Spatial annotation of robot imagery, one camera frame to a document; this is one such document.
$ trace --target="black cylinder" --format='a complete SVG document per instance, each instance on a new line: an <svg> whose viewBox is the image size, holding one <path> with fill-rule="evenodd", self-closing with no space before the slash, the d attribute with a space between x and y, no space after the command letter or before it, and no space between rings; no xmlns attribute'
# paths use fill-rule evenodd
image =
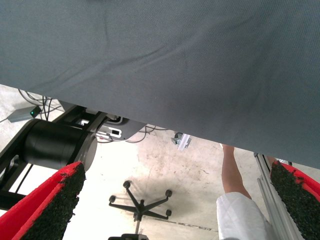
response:
<svg viewBox="0 0 320 240"><path fill-rule="evenodd" d="M26 137L23 159L30 164L60 169L71 163L87 136L82 129L39 121Z"/></svg>

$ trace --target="concrete floor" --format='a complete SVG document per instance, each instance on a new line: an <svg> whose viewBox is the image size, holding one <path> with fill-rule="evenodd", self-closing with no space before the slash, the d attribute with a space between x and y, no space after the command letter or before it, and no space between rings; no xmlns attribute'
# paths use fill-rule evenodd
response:
<svg viewBox="0 0 320 240"><path fill-rule="evenodd" d="M16 89L0 85L0 120L22 105L29 106ZM53 112L51 119L59 114L58 111ZM0 123L0 150L24 124ZM189 148L180 152L171 142L173 136L172 130L154 131L140 143L99 144L93 164L86 173L87 180L79 195L75 216L68 224L63 239L105 240L110 236L134 233L133 214L108 206L111 195L117 196L116 204L132 205L122 187L125 180L132 181L132 193L138 200L144 199L145 204L163 199L167 189L173 191L168 202L154 209L162 215L166 209L171 209L169 221L152 217L142 219L140 233L150 240L219 239L216 199L224 193L221 182L222 149L216 142L191 137ZM143 133L137 133L131 140L142 137ZM235 158L245 187L268 218L257 184L260 173L253 153L236 149ZM320 181L318 169L298 167ZM30 193L54 172L53 169L34 166L19 192Z"/></svg>

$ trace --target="red foam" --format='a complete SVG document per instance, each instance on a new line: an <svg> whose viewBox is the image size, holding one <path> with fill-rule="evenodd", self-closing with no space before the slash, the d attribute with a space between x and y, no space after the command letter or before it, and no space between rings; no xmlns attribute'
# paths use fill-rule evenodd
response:
<svg viewBox="0 0 320 240"><path fill-rule="evenodd" d="M0 236L2 240L19 240L42 214L43 210L64 187L65 178L75 173L81 162L69 164L48 178L39 187L24 197L0 217Z"/></svg>
<svg viewBox="0 0 320 240"><path fill-rule="evenodd" d="M281 163L281 165L284 166L284 168L290 173L293 173L293 175L296 177L295 181L297 184L301 184L304 190L311 193L320 202L320 183L293 166L285 163Z"/></svg>

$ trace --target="black textured surface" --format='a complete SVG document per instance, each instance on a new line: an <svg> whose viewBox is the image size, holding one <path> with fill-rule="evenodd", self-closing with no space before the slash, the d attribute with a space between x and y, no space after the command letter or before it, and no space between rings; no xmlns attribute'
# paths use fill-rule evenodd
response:
<svg viewBox="0 0 320 240"><path fill-rule="evenodd" d="M1 84L320 168L318 0L0 9Z"/></svg>
<svg viewBox="0 0 320 240"><path fill-rule="evenodd" d="M281 164L273 164L271 181L305 240L320 239L320 202Z"/></svg>
<svg viewBox="0 0 320 240"><path fill-rule="evenodd" d="M79 201L85 176L82 164L76 167L76 172L65 179L65 186L43 210L32 227L22 237L23 240L62 240L68 222L73 216L73 209Z"/></svg>

